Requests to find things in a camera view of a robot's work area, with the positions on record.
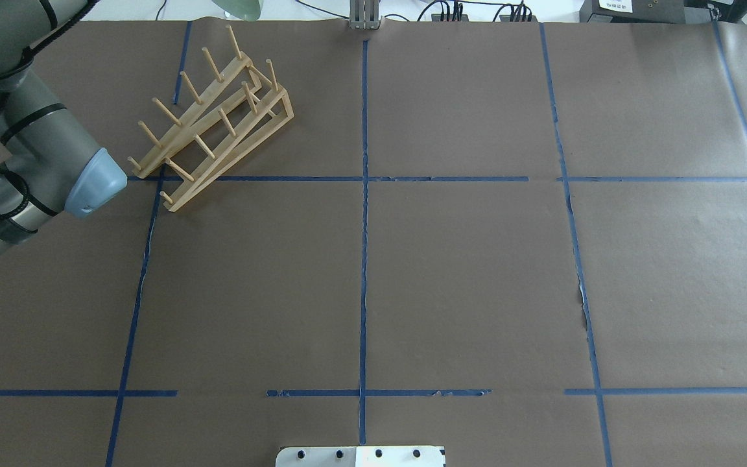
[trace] light blue joint cap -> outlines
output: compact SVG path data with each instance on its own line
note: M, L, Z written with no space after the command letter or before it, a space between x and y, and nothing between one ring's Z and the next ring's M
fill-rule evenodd
M75 217L84 218L115 197L127 183L125 172L109 156L109 151L101 148L68 194L65 210Z

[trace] black box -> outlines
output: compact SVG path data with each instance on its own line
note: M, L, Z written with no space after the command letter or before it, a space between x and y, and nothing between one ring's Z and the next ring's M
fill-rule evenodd
M610 0L584 0L578 12L581 23L685 23L685 0L628 0L632 13L602 8Z

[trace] white metal plate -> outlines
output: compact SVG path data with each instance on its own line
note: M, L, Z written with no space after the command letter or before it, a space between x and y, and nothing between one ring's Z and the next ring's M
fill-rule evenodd
M284 448L276 456L276 467L324 466L445 467L445 448L439 446L297 447Z

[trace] robotic arm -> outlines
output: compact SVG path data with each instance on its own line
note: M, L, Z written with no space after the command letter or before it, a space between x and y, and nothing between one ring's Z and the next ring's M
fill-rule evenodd
M0 254L62 210L85 217L125 188L106 149L30 70L97 2L0 0L0 142L12 154L0 165Z

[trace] wooden dowel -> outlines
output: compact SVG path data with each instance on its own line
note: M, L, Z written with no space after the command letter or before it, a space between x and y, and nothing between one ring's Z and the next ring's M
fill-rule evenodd
M135 169L135 170L136 170L137 172L140 172L140 171L142 171L142 169L143 169L143 168L142 168L142 167L140 167L140 164L139 164L139 163L137 163L137 162L136 162L136 160L134 160L134 157L131 157L131 156L129 156L129 157L128 157L128 158L126 159L126 160L128 160L128 162L131 162L131 165L133 165L133 166L134 166L134 169Z
M166 157L165 162L166 162L166 165L171 167L173 171L177 172L178 175L180 175L180 178L183 178L184 180L188 180L190 182L195 181L195 177L192 177L192 175L190 175L189 172L181 168L180 165L177 165L177 163L175 163L174 160L171 160L168 157Z
M209 63L209 67L213 69L213 73L215 73L215 79L219 83L223 83L223 76L220 74L220 71L217 71L217 66L215 65L215 61L213 60L213 56L209 53L209 49L207 47L204 47L201 49L204 51L204 56L207 57L207 62Z
M232 26L227 24L226 29L229 30L229 40L232 41L232 48L235 49L238 60L242 60L244 58L244 54L241 53L241 48L238 47L238 41L235 40L235 33L232 32Z
M206 143L204 143L204 140L201 139L200 135L195 135L195 141L198 143L199 146L201 146L201 149L204 150L205 153L207 153L207 156L209 156L210 159L212 160L215 159L215 153L213 152L213 150L209 148L209 146L207 146Z
M166 195L165 191L160 192L160 197L163 198L164 201L166 201L169 204L174 204L174 201L172 201L172 197L169 195Z
M276 69L272 66L272 60L267 59L267 65L270 66L270 77L272 77L272 88L278 92L278 80L276 80Z
M220 119L223 120L223 124L226 125L226 130L229 130L229 134L232 135L233 138L236 137L235 134L235 128L232 128L232 122L229 121L229 117L226 116L226 112L223 112L223 109L219 107L219 115Z
M138 121L137 125L139 125L140 128L143 129L143 132L146 133L146 136L148 136L148 138L151 139L151 141L154 143L155 146L157 146L158 148L163 149L163 145L160 143L160 140L158 139L158 137L155 136L154 133L152 133L152 131L148 129L148 127L146 126L145 123L143 123L142 120Z
M184 78L184 83L186 83L186 88L189 88L189 92L192 93L192 98L195 99L195 102L202 106L204 104L204 101L201 101L201 97L198 95L198 91L195 90L195 86L192 86L192 82L189 80L189 76L187 76L186 71L181 71L180 76Z
M252 95L249 85L247 85L246 82L241 82L241 87L244 88L244 94L246 95L246 101L250 103L250 108L252 109L252 113L258 114L258 109L257 107L255 107L255 101L253 101L255 97L254 95Z
M178 126L183 126L184 125L183 123L181 123L179 121L179 119L176 116L174 116L174 114L172 114L172 112L169 111L169 109L166 109L166 106L163 105L163 103L160 101L160 99L158 99L157 97L155 97L155 98L152 99L152 102L154 102L155 104L157 104L157 106L160 107L160 110L163 110L163 113L166 114L166 116L168 116L168 118L172 119L172 121L174 121L174 124L176 124Z

